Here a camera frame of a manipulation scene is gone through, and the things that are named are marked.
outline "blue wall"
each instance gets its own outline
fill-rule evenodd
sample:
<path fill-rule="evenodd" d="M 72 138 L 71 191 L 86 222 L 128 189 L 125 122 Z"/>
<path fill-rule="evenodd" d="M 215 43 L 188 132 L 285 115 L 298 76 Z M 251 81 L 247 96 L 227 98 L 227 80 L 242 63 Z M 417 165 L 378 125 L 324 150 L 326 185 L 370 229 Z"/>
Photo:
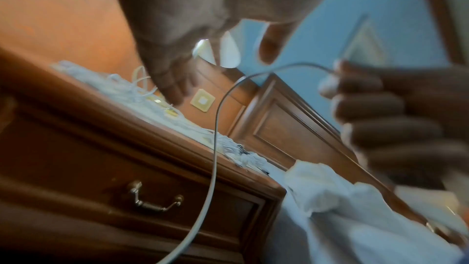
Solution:
<path fill-rule="evenodd" d="M 448 64 L 426 0 L 325 0 L 300 26 L 273 67 L 299 61 L 332 67 L 364 15 L 370 17 L 394 64 Z M 257 59 L 257 44 L 264 25 L 245 21 L 243 26 L 244 52 L 239 69 L 245 74 L 265 70 L 266 66 Z M 339 127 L 332 119 L 329 101 L 317 92 L 324 73 L 292 69 L 278 75 L 327 121 Z M 258 84 L 264 80 L 255 79 Z"/>

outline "white cable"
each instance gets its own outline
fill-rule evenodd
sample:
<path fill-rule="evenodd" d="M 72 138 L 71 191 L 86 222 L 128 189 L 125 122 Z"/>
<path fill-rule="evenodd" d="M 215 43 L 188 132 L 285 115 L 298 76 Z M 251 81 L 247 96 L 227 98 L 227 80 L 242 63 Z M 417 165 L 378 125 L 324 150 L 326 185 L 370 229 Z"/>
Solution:
<path fill-rule="evenodd" d="M 275 69 L 270 69 L 266 70 L 263 72 L 251 74 L 248 76 L 243 76 L 239 80 L 236 81 L 236 83 L 226 92 L 226 94 L 223 96 L 223 98 L 220 101 L 220 104 L 218 105 L 218 108 L 216 110 L 216 115 L 215 115 L 215 131 L 214 131 L 214 142 L 213 142 L 213 169 L 212 169 L 212 178 L 210 180 L 210 186 L 209 186 L 209 191 L 207 193 L 207 197 L 205 198 L 204 205 L 202 206 L 202 210 L 200 211 L 199 216 L 197 217 L 197 220 L 195 221 L 194 225 L 190 229 L 189 233 L 186 235 L 186 237 L 181 241 L 181 243 L 168 255 L 166 255 L 162 260 L 160 260 L 157 264 L 169 264 L 172 261 L 174 261 L 181 253 L 184 252 L 184 250 L 191 244 L 192 240 L 195 238 L 197 233 L 200 230 L 200 227 L 202 226 L 202 223 L 204 222 L 205 216 L 207 214 L 207 211 L 209 210 L 210 203 L 212 202 L 212 197 L 213 197 L 213 191 L 215 190 L 215 180 L 216 180 L 216 149 L 217 149 L 217 136 L 218 136 L 218 116 L 220 114 L 220 109 L 225 102 L 225 99 L 230 95 L 230 93 L 237 88 L 239 85 L 241 85 L 243 82 L 245 82 L 248 79 L 255 78 L 259 75 L 263 74 L 269 74 L 277 71 L 282 71 L 285 69 L 289 68 L 294 68 L 294 67 L 310 67 L 310 68 L 316 68 L 316 69 L 321 69 L 327 73 L 333 73 L 330 69 L 314 64 L 314 63 L 309 63 L 309 62 L 304 62 L 304 63 L 294 63 L 294 64 L 289 64 L 285 66 L 281 66 Z"/>

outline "white cloth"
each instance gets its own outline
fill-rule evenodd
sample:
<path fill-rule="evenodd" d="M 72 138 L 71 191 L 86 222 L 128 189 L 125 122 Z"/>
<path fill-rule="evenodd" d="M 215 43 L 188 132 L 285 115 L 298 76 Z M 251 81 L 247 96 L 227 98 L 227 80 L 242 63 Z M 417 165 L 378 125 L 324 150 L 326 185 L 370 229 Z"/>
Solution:
<path fill-rule="evenodd" d="M 285 184 L 298 208 L 359 263 L 454 264 L 460 249 L 395 213 L 371 185 L 351 184 L 324 164 L 297 161 Z"/>

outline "tangled white wires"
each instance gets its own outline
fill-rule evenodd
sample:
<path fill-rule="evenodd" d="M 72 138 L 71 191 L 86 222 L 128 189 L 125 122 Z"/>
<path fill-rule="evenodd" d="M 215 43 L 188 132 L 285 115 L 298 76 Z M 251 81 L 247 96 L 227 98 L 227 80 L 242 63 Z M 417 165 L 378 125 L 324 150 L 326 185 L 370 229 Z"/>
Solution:
<path fill-rule="evenodd" d="M 154 101 L 156 101 L 156 102 L 157 101 L 160 101 L 160 103 L 164 102 L 164 100 L 162 98 L 160 98 L 156 95 L 153 95 L 153 93 L 155 93 L 156 90 L 157 90 L 156 88 L 153 88 L 151 91 L 148 91 L 146 88 L 140 88 L 140 87 L 137 86 L 138 82 L 140 82 L 142 80 L 146 80 L 147 78 L 149 78 L 144 71 L 143 71 L 143 75 L 142 75 L 141 78 L 135 79 L 134 82 L 130 83 L 129 81 L 122 79 L 118 74 L 111 74 L 111 75 L 105 75 L 104 76 L 103 74 L 99 74 L 99 73 L 90 71 L 90 70 L 88 70 L 84 67 L 78 66 L 78 65 L 76 65 L 72 62 L 69 62 L 69 61 L 61 61 L 61 62 L 59 62 L 58 65 L 55 65 L 54 67 L 55 67 L 55 69 L 57 69 L 61 72 L 65 72 L 65 73 L 75 77 L 77 80 L 82 81 L 82 82 L 96 88 L 101 93 L 109 96 L 111 99 L 116 100 L 117 102 L 120 102 L 120 103 L 132 108 L 133 110 L 136 110 L 139 113 L 142 113 L 143 115 L 146 114 L 145 109 L 150 109 L 150 112 L 155 112 L 158 115 L 169 119 L 169 122 L 171 124 L 173 124 L 175 127 L 181 127 L 181 125 L 182 125 L 184 129 L 197 131 L 198 133 L 201 133 L 205 136 L 210 136 L 210 137 L 213 136 L 212 178 L 210 180 L 210 186 L 209 186 L 209 190 L 208 190 L 208 193 L 207 193 L 207 197 L 205 198 L 204 205 L 202 206 L 202 209 L 199 213 L 199 216 L 197 217 L 197 220 L 195 221 L 194 225 L 192 226 L 191 230 L 186 235 L 186 237 L 182 240 L 182 242 L 171 253 L 169 253 L 161 261 L 159 261 L 158 264 L 169 264 L 172 261 L 174 261 L 182 252 L 184 252 L 184 250 L 189 246 L 189 244 L 192 242 L 192 240 L 195 238 L 198 231 L 200 230 L 200 227 L 201 227 L 201 225 L 202 225 L 202 223 L 205 219 L 205 216 L 208 212 L 210 203 L 212 201 L 213 192 L 214 192 L 214 189 L 215 189 L 216 165 L 217 165 L 217 154 L 216 154 L 216 152 L 217 152 L 218 145 L 219 145 L 219 139 L 224 139 L 225 143 L 226 143 L 226 147 L 232 149 L 233 151 L 234 151 L 233 147 L 237 147 L 237 146 L 233 145 L 235 143 L 231 139 L 229 139 L 226 136 L 221 135 L 221 134 L 218 133 L 218 119 L 219 119 L 219 115 L 220 115 L 220 110 L 221 110 L 221 107 L 223 106 L 223 103 L 225 102 L 225 99 L 231 94 L 231 92 L 235 88 L 237 88 L 239 85 L 241 85 L 243 82 L 245 82 L 246 80 L 255 78 L 255 77 L 260 76 L 260 75 L 269 74 L 269 73 L 273 73 L 273 72 L 279 72 L 279 71 L 283 71 L 283 70 L 290 69 L 290 68 L 308 67 L 308 68 L 320 69 L 320 70 L 325 71 L 327 73 L 332 73 L 332 71 L 330 69 L 328 69 L 324 66 L 317 65 L 317 64 L 314 64 L 314 63 L 309 63 L 309 62 L 302 62 L 302 63 L 294 63 L 294 64 L 281 66 L 281 67 L 278 67 L 278 68 L 275 68 L 275 69 L 269 69 L 267 71 L 263 71 L 263 72 L 256 73 L 256 74 L 251 74 L 251 75 L 248 75 L 248 76 L 243 76 L 242 78 L 240 78 L 239 80 L 236 81 L 236 83 L 228 90 L 228 92 L 221 99 L 221 102 L 218 105 L 218 108 L 216 110 L 215 130 L 211 131 L 211 130 L 203 129 L 203 128 L 198 127 L 198 126 L 191 125 L 191 124 L 189 124 L 188 121 L 182 121 L 181 119 L 185 119 L 184 115 L 180 111 L 178 111 L 177 109 L 172 108 L 168 104 L 166 104 L 167 107 L 165 107 L 163 109 L 159 106 L 155 106 L 154 103 L 152 103 L 151 105 L 141 104 L 141 103 L 144 103 L 144 102 L 148 101 L 147 100 L 148 96 L 155 96 L 157 99 L 154 100 Z M 107 88 L 105 86 L 105 84 L 103 84 L 103 79 L 104 78 L 106 80 L 108 80 L 109 82 L 114 82 L 115 83 L 115 84 L 112 84 L 112 88 Z M 174 119 L 171 120 L 171 117 L 166 117 L 166 115 L 164 113 L 165 113 L 166 110 L 169 110 L 169 109 L 171 111 L 177 113 L 178 116 L 180 116 L 181 118 L 179 118 L 178 120 L 174 120 Z"/>

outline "orange wall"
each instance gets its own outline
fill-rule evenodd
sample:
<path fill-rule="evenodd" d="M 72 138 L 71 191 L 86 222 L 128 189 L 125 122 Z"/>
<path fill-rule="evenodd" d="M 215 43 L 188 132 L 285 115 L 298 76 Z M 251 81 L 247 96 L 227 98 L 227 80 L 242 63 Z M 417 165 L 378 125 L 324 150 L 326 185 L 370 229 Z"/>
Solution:
<path fill-rule="evenodd" d="M 131 79 L 141 64 L 117 0 L 0 0 L 0 47 L 53 63 L 70 60 L 89 69 Z M 187 100 L 179 108 L 191 121 L 213 128 L 221 96 L 239 77 L 200 62 L 201 86 L 216 97 L 207 113 Z M 224 105 L 220 132 L 228 133 L 257 86 L 237 90 Z"/>

